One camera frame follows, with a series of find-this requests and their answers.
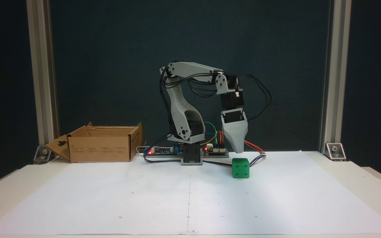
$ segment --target black cable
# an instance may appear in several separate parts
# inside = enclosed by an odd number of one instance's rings
[[[195,94],[195,95],[197,95],[197,96],[200,96],[200,97],[202,97],[202,98],[210,98],[210,97],[212,97],[212,96],[216,93],[215,91],[211,91],[211,90],[209,90],[210,92],[213,92],[213,93],[211,93],[211,94],[202,94],[202,93],[199,93],[199,92],[197,92],[195,89],[199,89],[199,90],[203,90],[203,91],[208,91],[208,90],[207,90],[207,89],[201,89],[201,88],[198,88],[198,87],[196,87],[196,86],[193,86],[193,85],[191,84],[191,82],[192,82],[192,80],[189,80],[189,81],[188,81],[189,88],[190,88],[190,90],[192,91],[192,93]]]
[[[216,164],[216,165],[228,166],[228,167],[231,167],[231,166],[232,166],[231,164],[220,163],[220,162],[215,162],[215,161],[204,161],[204,162],[205,162],[205,163],[209,163],[209,164]]]
[[[257,157],[255,157],[250,163],[249,163],[249,167],[252,167],[260,158],[265,158],[266,157],[266,154],[261,154],[261,155],[258,155]]]
[[[163,99],[163,103],[164,103],[164,106],[165,106],[165,109],[167,110],[167,119],[168,119],[168,124],[171,125],[173,123],[173,119],[171,117],[171,110],[170,110],[170,106],[168,105],[168,102],[167,100],[165,99],[165,96],[164,96],[164,92],[163,92],[163,81],[164,81],[164,73],[166,71],[167,67],[165,67],[163,69],[163,72],[161,72],[161,76],[160,76],[160,82],[159,82],[159,89],[160,89],[160,95],[161,95],[161,98]]]
[[[173,135],[173,134],[171,134],[170,136],[168,136],[168,134],[170,134],[170,133],[167,133],[167,134],[163,135],[156,142],[154,142],[150,147],[148,147],[148,149],[144,150],[144,160],[145,160],[145,162],[147,162],[147,163],[180,162],[180,160],[151,161],[151,160],[147,159],[147,154],[151,150],[151,148],[153,148],[157,143],[159,143],[159,142],[161,142],[161,141],[163,141],[165,139],[168,139],[169,137],[171,137]]]
[[[257,113],[255,116],[253,117],[250,117],[248,119],[248,122],[249,121],[252,121],[254,119],[256,119],[258,116],[260,116],[261,114],[265,113],[266,111],[268,111],[272,104],[273,104],[273,97],[271,96],[271,93],[269,91],[268,88],[266,88],[266,86],[256,77],[254,77],[252,74],[245,74],[244,76],[242,76],[239,80],[239,82],[237,83],[237,85],[241,85],[242,83],[250,80],[250,79],[253,79],[256,83],[256,85],[260,88],[260,90],[263,92],[264,96],[265,96],[265,100],[266,100],[266,104],[264,105],[264,107],[262,108],[262,110]]]

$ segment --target green wire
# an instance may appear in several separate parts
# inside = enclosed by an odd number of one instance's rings
[[[210,124],[213,128],[214,128],[214,131],[215,131],[215,136],[216,136],[216,144],[218,144],[217,143],[217,129],[216,129],[216,127],[212,124],[212,123],[210,123],[210,122],[204,122],[204,123],[208,123],[208,124]]]

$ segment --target red wire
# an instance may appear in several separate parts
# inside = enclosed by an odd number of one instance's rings
[[[221,143],[224,143],[224,142],[223,142],[223,140],[224,140],[224,138],[223,138],[223,132],[222,132],[222,131],[218,131],[218,133],[220,134],[220,144],[221,144]],[[256,145],[252,144],[251,142],[249,142],[249,141],[247,141],[247,140],[244,140],[244,141],[245,141],[245,143],[246,143],[249,147],[251,147],[252,149],[255,149],[256,151],[260,152],[261,154],[264,153],[263,149],[261,149],[259,146],[256,146]]]

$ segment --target metal bracket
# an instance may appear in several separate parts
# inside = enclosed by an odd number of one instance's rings
[[[33,164],[46,164],[53,160],[56,154],[49,150],[46,146],[38,146],[35,153],[35,158],[33,159]]]
[[[343,150],[342,143],[326,143],[325,150],[326,156],[331,161],[346,161],[346,155]]]

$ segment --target white paper sheet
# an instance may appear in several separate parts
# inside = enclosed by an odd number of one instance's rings
[[[255,157],[245,152],[238,157]],[[0,234],[381,233],[381,217],[302,152],[228,167],[71,164],[0,219]]]

